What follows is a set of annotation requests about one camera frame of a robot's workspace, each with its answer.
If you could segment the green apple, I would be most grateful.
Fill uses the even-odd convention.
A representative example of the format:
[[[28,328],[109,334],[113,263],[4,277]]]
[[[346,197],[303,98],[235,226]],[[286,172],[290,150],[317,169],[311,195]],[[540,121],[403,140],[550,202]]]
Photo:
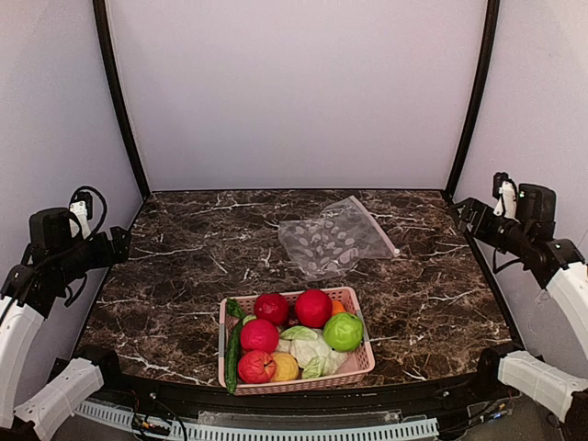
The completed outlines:
[[[333,350],[353,352],[362,342],[364,324],[360,318],[348,312],[335,314],[323,328],[323,338]]]

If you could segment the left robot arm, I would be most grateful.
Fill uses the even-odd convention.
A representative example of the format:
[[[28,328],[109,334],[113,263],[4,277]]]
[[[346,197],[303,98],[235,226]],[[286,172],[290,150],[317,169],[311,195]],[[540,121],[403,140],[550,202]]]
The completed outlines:
[[[106,199],[94,187],[81,186],[68,207],[44,209],[29,219],[30,241],[19,264],[1,287],[1,437],[4,440],[50,440],[77,407],[103,386],[119,379],[115,351],[86,345],[63,370],[32,398],[17,403],[16,392],[24,363],[54,302],[71,307],[91,270],[124,263],[130,253],[130,232],[115,226],[109,232],[95,226],[92,198]]]

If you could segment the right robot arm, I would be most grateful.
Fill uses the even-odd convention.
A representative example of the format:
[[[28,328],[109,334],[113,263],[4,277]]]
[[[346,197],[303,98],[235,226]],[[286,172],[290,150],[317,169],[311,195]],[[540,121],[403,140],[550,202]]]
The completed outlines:
[[[506,174],[494,179],[491,207],[476,198],[452,206],[458,228],[511,254],[512,263],[532,274],[541,299],[554,301],[569,322],[582,348],[587,346],[587,262],[569,239],[557,239],[556,193],[534,184],[516,185]],[[566,373],[525,349],[495,346],[482,352],[478,392],[504,385],[518,390],[548,409],[568,431],[569,438],[587,437],[587,379]]]

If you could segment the red ball fruit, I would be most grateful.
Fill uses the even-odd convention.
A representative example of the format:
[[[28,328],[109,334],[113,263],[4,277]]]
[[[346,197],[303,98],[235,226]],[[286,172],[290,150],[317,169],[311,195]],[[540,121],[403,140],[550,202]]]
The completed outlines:
[[[295,303],[299,322],[310,328],[323,328],[332,316],[331,298],[320,289],[308,289],[300,294]]]

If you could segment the clear zip top bag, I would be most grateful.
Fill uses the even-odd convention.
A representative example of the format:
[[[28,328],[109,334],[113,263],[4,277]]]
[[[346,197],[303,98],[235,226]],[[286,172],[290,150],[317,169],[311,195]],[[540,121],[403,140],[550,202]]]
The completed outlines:
[[[354,196],[314,219],[282,221],[278,239],[309,281],[340,277],[363,259],[392,259],[401,251]]]

